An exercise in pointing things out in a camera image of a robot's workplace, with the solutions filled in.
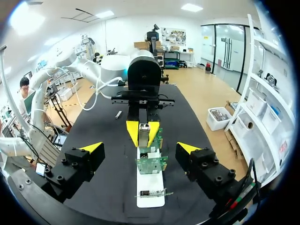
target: green circuit board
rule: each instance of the green circuit board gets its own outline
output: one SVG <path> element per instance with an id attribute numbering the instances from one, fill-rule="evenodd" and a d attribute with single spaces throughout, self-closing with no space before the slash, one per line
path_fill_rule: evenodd
<path id="1" fill-rule="evenodd" d="M 136 165 L 140 174 L 154 174 L 164 171 L 167 166 L 168 156 L 159 158 L 141 158 L 136 159 Z"/>

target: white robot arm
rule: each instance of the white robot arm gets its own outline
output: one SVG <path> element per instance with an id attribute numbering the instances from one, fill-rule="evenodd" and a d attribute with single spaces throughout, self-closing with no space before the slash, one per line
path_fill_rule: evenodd
<path id="1" fill-rule="evenodd" d="M 3 57 L 3 51 L 4 49 L 1 49 L 1 57 Z M 59 151 L 47 138 L 48 133 L 45 130 L 43 120 L 44 97 L 49 77 L 53 76 L 61 69 L 61 67 L 65 67 L 70 72 L 80 73 L 83 78 L 94 84 L 97 87 L 96 95 L 101 91 L 102 95 L 109 98 L 109 96 L 116 95 L 116 93 L 120 91 L 120 88 L 122 88 L 118 87 L 117 84 L 119 80 L 126 79 L 127 77 L 129 59 L 130 57 L 128 56 L 109 55 L 103 58 L 102 65 L 100 66 L 90 60 L 78 59 L 74 51 L 61 52 L 57 57 L 54 66 L 41 69 L 34 74 L 30 80 L 30 88 L 36 91 L 32 100 L 30 123 L 38 129 L 30 126 L 23 119 L 20 119 L 22 117 L 18 112 L 17 107 L 12 106 L 15 105 L 15 103 L 11 97 L 11 93 L 6 89 L 9 103 L 12 106 L 11 108 L 25 131 L 26 137 L 24 138 L 28 140 L 34 149 L 36 149 L 40 158 L 54 166 L 59 154 Z M 4 80 L 3 64 L 1 65 L 0 73 L 1 78 Z M 3 84 L 4 86 L 7 86 L 6 81 L 3 81 Z M 2 153 L 7 156 L 31 156 L 36 160 L 37 155 L 33 153 L 32 147 L 24 141 L 24 138 L 0 137 L 0 149 Z"/>

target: black tabletop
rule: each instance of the black tabletop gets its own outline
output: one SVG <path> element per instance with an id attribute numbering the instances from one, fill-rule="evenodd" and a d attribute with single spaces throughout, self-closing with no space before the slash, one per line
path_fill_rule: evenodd
<path id="1" fill-rule="evenodd" d="M 112 104 L 99 95 L 91 111 L 82 111 L 72 127 L 63 152 L 72 147 L 84 147 L 97 142 L 105 145 L 106 158 L 94 177 L 78 189 L 64 204 L 82 213 L 111 221 L 137 224 L 195 225 L 209 218 L 215 203 L 208 199 L 196 183 L 191 183 L 175 159 L 176 143 L 209 147 L 210 142 L 195 113 L 176 86 L 161 85 L 160 93 L 175 100 L 159 113 L 163 128 L 162 155 L 168 156 L 163 172 L 164 187 L 173 195 L 165 197 L 158 208 L 138 208 L 136 205 L 136 148 L 126 129 L 128 105 Z M 94 103 L 93 95 L 86 107 Z M 118 120 L 115 115 L 123 111 Z M 140 122 L 146 112 L 140 111 Z"/>

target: black hair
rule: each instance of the black hair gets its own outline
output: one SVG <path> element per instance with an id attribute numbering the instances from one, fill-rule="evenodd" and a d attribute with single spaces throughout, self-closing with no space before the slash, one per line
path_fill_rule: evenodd
<path id="1" fill-rule="evenodd" d="M 20 80 L 20 88 L 23 87 L 23 86 L 27 86 L 29 85 L 29 80 L 27 77 L 23 77 L 21 80 Z"/>

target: man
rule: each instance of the man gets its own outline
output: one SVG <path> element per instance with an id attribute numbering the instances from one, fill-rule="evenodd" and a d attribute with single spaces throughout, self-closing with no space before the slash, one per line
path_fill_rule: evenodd
<path id="1" fill-rule="evenodd" d="M 24 99 L 26 99 L 34 90 L 29 89 L 29 80 L 27 77 L 23 77 L 20 80 L 20 102 L 19 102 L 19 112 L 23 116 L 27 114 L 26 106 L 24 103 Z"/>

